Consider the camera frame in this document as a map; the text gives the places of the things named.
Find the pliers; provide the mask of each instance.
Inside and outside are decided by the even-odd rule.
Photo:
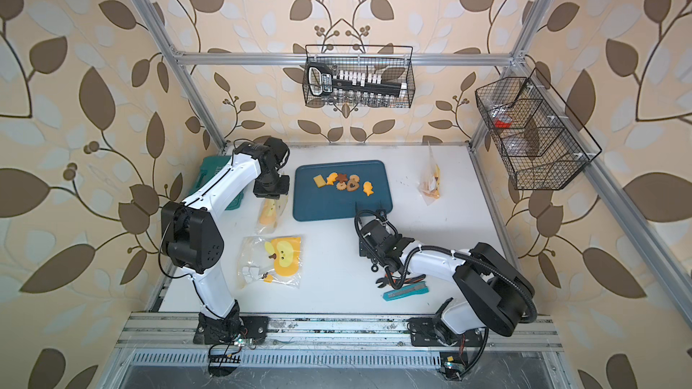
[[[404,284],[414,284],[416,282],[422,281],[426,279],[425,275],[418,275],[414,276],[413,278],[406,278],[406,280],[403,282]],[[377,281],[375,283],[380,283],[380,285],[377,286],[378,289],[385,288],[386,285],[390,285],[390,280],[386,276],[383,278],[377,278]]]

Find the clear plastic bag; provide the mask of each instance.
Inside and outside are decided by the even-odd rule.
[[[421,183],[418,186],[418,190],[423,196],[426,204],[430,205],[439,198],[439,166],[437,166],[437,161],[433,156],[433,148],[430,147],[428,143],[428,165],[423,169],[423,174],[421,176]]]
[[[255,224],[256,234],[272,234],[279,225],[279,218],[286,208],[289,201],[288,195],[281,195],[277,200],[265,198],[262,207],[259,208],[260,214],[257,216]]]
[[[238,256],[238,287],[256,281],[296,287],[302,273],[300,237],[243,238]]]

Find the blue tray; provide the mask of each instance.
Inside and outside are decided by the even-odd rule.
[[[353,191],[340,191],[335,185],[318,188],[313,178],[322,175],[324,180],[332,173],[346,176],[358,175],[360,187]],[[374,193],[368,197],[363,192],[363,184],[370,182]],[[367,209],[392,211],[392,194],[387,181],[387,171],[382,161],[333,162],[312,164],[296,169],[293,179],[293,217],[296,221],[338,220],[356,216]]]

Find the red object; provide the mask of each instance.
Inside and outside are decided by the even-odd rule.
[[[495,125],[495,128],[509,128],[512,125],[512,122],[511,121],[505,122],[505,121],[501,121],[499,119],[495,119],[494,125]]]

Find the white table surface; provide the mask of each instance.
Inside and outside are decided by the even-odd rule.
[[[432,150],[441,170],[442,196],[429,206],[418,191],[421,171],[428,162],[427,146],[292,147],[284,174],[292,185],[296,169],[302,165],[381,160],[394,203],[388,218],[405,237],[450,249],[486,242],[504,255],[466,146],[433,146]],[[375,284],[384,271],[371,272],[370,260],[359,256],[353,220],[295,221],[292,186],[279,226],[268,237],[302,237],[300,288],[258,281],[238,290],[240,242],[245,236],[255,236],[260,204],[250,184],[240,208],[226,211],[219,225],[225,243],[219,264],[241,312],[432,314],[447,298],[462,296],[456,285],[428,276],[429,293],[385,301],[382,293],[391,289],[378,289]],[[171,282],[160,311],[198,312],[199,305],[190,279],[181,278]]]

